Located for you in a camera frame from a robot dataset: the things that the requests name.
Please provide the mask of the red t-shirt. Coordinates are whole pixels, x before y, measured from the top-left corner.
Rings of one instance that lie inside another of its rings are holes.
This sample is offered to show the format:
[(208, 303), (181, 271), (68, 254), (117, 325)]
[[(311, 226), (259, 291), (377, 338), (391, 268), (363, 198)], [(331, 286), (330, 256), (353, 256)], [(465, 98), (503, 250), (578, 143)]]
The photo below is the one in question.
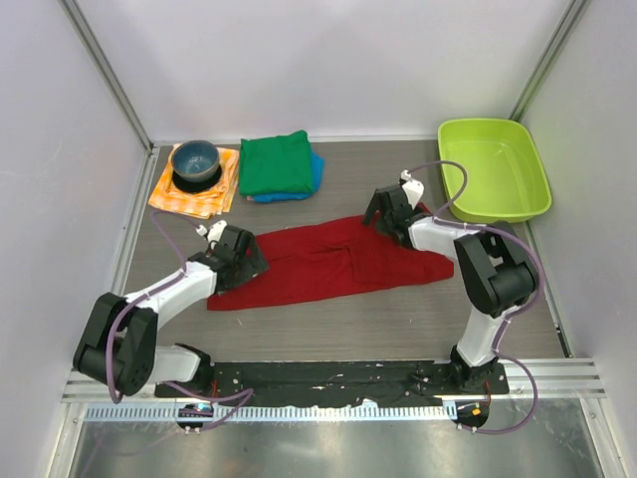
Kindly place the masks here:
[(207, 300), (211, 312), (321, 301), (454, 276), (443, 255), (404, 248), (360, 216), (260, 234), (256, 244), (269, 269), (247, 284)]

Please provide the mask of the lime green plastic tub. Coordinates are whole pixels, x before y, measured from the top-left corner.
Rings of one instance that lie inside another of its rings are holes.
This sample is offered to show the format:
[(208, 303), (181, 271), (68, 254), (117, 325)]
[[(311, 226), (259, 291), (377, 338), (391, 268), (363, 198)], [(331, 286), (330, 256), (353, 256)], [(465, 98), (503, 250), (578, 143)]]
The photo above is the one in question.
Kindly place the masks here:
[(438, 129), (442, 180), (461, 221), (526, 222), (544, 214), (552, 196), (529, 131), (509, 119), (451, 119)]

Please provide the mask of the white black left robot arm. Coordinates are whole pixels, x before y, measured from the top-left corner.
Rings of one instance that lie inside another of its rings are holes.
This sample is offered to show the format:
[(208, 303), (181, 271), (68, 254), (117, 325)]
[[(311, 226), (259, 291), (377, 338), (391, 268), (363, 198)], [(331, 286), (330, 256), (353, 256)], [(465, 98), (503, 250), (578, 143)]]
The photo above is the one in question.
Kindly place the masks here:
[(104, 293), (93, 306), (73, 368), (104, 384), (114, 402), (149, 383), (174, 382), (192, 397), (211, 387), (210, 356), (187, 345), (161, 347), (158, 332), (192, 305), (243, 286), (269, 265), (255, 235), (245, 229), (221, 221), (200, 226), (198, 233), (206, 249), (176, 272), (124, 296)]

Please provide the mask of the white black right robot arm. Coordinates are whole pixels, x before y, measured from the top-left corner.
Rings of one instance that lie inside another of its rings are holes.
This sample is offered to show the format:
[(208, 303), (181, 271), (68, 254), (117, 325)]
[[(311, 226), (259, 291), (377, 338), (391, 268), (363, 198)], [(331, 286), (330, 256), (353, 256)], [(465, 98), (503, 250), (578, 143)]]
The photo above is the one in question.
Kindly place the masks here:
[(409, 180), (376, 189), (362, 223), (402, 247), (457, 263), (472, 309), (463, 335), (452, 347), (449, 378), (455, 389), (470, 393), (493, 373), (506, 323), (541, 289), (540, 273), (511, 224), (440, 219), (417, 205), (418, 185)]

